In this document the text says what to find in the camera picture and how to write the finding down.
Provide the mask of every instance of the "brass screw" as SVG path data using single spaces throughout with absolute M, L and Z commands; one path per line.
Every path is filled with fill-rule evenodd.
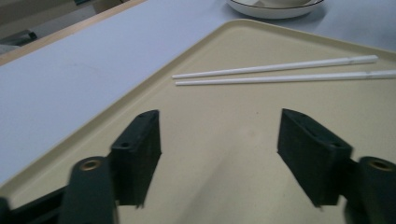
M 81 164 L 79 169 L 82 171 L 90 171 L 99 167 L 100 164 L 101 162 L 99 160 L 85 161 L 84 163 Z
M 390 167 L 383 161 L 371 160 L 369 161 L 369 165 L 373 166 L 375 169 L 378 170 L 387 171 L 387 172 L 393 171 L 392 167 Z

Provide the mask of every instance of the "plate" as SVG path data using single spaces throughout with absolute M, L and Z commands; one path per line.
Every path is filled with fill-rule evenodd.
M 311 0 L 300 7 L 280 7 L 270 1 L 226 0 L 236 11 L 261 19 L 280 20 L 302 16 L 319 7 L 324 0 Z

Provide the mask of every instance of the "bowl rim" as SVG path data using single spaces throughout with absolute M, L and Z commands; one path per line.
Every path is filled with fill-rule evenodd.
M 252 5 L 243 4 L 243 3 L 237 2 L 235 0 L 229 0 L 229 1 L 234 2 L 236 4 L 239 4 L 239 5 L 242 5 L 242 6 L 245 6 L 245 7 L 256 7 L 256 6 L 252 6 Z M 312 7 L 314 5 L 322 3 L 323 1 L 324 0 L 311 0 L 309 2 L 314 2 L 314 3 L 309 4 L 309 5 L 302 5 L 300 7 L 256 7 L 256 8 L 262 8 L 262 9 L 294 9 L 294 8 L 301 8 L 301 7 Z

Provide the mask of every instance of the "white chopstick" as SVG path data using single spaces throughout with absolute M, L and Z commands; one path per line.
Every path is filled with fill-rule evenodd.
M 246 83 L 267 83 L 267 82 L 353 80 L 353 79 L 375 79 L 375 78 L 396 78 L 396 70 L 316 74 L 316 75 L 301 75 L 301 76 L 244 77 L 244 78 L 214 79 L 214 80 L 177 81 L 176 85 L 196 86 L 196 85 L 246 84 Z
M 337 58 L 337 59 L 328 59 L 328 60 L 311 61 L 311 62 L 281 63 L 281 64 L 272 64 L 272 65 L 265 65 L 258 67 L 245 67 L 245 68 L 235 68 L 235 69 L 227 69 L 227 70 L 219 70 L 219 71 L 211 71 L 211 72 L 202 72 L 202 73 L 190 73 L 184 75 L 174 75 L 172 76 L 172 78 L 177 79 L 184 77 L 213 77 L 213 76 L 279 71 L 279 70 L 289 70 L 289 69 L 299 69 L 299 68 L 348 65 L 348 64 L 358 64 L 358 63 L 376 63 L 377 60 L 378 57 L 375 55 L 365 55 L 358 57 Z

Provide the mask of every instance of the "white table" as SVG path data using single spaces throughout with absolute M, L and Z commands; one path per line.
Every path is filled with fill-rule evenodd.
M 394 8 L 394 0 L 326 0 L 306 16 L 265 22 L 396 50 Z M 253 18 L 223 0 L 148 0 L 0 66 L 0 182 L 234 19 Z

